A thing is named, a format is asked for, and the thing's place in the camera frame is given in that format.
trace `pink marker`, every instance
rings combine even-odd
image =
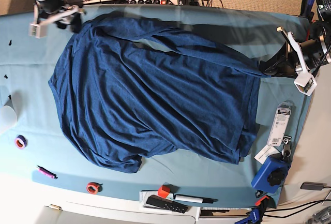
[[[40,167],[40,166],[37,166],[37,169],[38,171],[41,173],[41,174],[44,174],[45,176],[48,176],[50,177],[51,179],[57,179],[57,176],[56,174],[46,170],[45,168],[43,167]]]

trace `tape roll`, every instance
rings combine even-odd
[[[99,192],[100,185],[97,183],[88,183],[86,186],[86,190],[90,194],[96,195]]]
[[[24,149],[27,145],[26,138],[24,138],[22,135],[18,135],[15,139],[15,145],[18,149]]]

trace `t-shirt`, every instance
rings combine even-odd
[[[49,86],[76,149],[98,166],[135,173],[141,156],[179,148],[238,164],[256,138],[263,76],[256,61],[192,32],[103,15],[72,36]]]

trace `purple tape roll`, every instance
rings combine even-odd
[[[15,145],[18,147],[18,149],[24,149],[27,145],[26,138],[22,135],[18,135],[15,139]]]

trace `electrical outlet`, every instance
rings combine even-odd
[[[329,194],[327,194],[325,200],[327,200],[327,199],[331,200],[331,191],[329,192]],[[331,202],[322,202],[322,205],[328,207],[328,206],[331,206]]]

